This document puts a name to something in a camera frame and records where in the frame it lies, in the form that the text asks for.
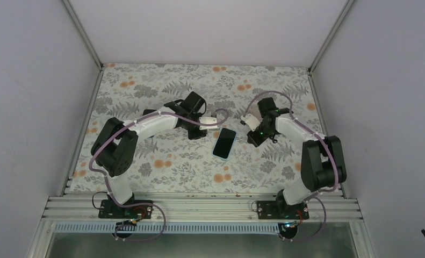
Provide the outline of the beige phone case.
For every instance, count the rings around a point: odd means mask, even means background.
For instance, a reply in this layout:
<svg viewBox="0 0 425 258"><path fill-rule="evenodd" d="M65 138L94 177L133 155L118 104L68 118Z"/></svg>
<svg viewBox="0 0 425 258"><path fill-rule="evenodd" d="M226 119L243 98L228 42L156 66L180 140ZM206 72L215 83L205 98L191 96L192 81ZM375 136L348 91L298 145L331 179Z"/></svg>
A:
<svg viewBox="0 0 425 258"><path fill-rule="evenodd" d="M258 121L261 121L262 120L262 116L261 116L261 113L260 113L260 111L259 111L258 108L251 109L250 110L250 114L252 114Z"/></svg>

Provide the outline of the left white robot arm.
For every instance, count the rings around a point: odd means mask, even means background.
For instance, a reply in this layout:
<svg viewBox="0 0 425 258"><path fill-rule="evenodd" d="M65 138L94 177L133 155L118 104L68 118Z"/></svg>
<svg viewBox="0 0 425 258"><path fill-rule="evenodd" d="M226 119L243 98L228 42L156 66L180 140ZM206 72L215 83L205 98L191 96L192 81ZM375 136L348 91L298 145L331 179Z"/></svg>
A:
<svg viewBox="0 0 425 258"><path fill-rule="evenodd" d="M112 117L106 121L91 149L89 168L104 175L107 188L106 207L122 218L134 210L134 193L126 176L132 165L139 141L144 141L166 130L183 128L188 139L207 135L200 129L201 109L206 101L191 92L186 99L168 102L157 110L145 110L142 117L121 121Z"/></svg>

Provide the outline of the black phone light-blue case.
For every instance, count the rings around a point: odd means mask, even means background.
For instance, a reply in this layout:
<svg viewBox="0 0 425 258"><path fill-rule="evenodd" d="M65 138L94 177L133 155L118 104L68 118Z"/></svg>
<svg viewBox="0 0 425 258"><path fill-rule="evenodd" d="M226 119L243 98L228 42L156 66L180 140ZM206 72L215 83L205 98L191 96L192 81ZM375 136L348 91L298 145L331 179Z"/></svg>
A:
<svg viewBox="0 0 425 258"><path fill-rule="evenodd" d="M212 155L222 160L228 160L236 140L237 132L222 128L214 144Z"/></svg>

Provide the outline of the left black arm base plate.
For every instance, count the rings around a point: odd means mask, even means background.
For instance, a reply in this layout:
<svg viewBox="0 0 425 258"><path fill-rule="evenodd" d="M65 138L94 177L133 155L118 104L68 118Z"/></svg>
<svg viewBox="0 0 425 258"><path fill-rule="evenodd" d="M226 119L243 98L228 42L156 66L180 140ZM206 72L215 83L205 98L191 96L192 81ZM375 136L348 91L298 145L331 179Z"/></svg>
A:
<svg viewBox="0 0 425 258"><path fill-rule="evenodd" d="M110 199L102 200L98 212L100 219L140 220L150 219L153 210L152 200L133 200L129 205L132 207L120 207Z"/></svg>

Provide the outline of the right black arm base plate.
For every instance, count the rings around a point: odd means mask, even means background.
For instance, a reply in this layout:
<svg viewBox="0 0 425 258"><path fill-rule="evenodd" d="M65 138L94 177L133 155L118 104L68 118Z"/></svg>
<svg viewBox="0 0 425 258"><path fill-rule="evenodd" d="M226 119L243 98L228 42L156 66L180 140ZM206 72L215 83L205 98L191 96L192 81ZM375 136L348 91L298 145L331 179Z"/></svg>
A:
<svg viewBox="0 0 425 258"><path fill-rule="evenodd" d="M306 203L288 205L275 200L260 200L256 202L259 220L306 220L309 211Z"/></svg>

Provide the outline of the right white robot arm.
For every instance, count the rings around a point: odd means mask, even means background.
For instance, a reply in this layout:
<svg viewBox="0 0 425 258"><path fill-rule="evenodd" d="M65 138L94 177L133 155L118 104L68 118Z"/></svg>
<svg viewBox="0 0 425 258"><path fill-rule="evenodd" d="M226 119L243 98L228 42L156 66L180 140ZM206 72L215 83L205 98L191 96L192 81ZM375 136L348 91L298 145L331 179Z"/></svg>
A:
<svg viewBox="0 0 425 258"><path fill-rule="evenodd" d="M347 179L340 139L314 132L293 114L292 109L278 108L273 98L257 103L259 117L247 109L241 123L249 126L247 142L255 147L267 139L276 141L284 135L301 146L300 179L279 191L268 207L259 211L261 219L293 219L302 214L308 200L323 192L332 192Z"/></svg>

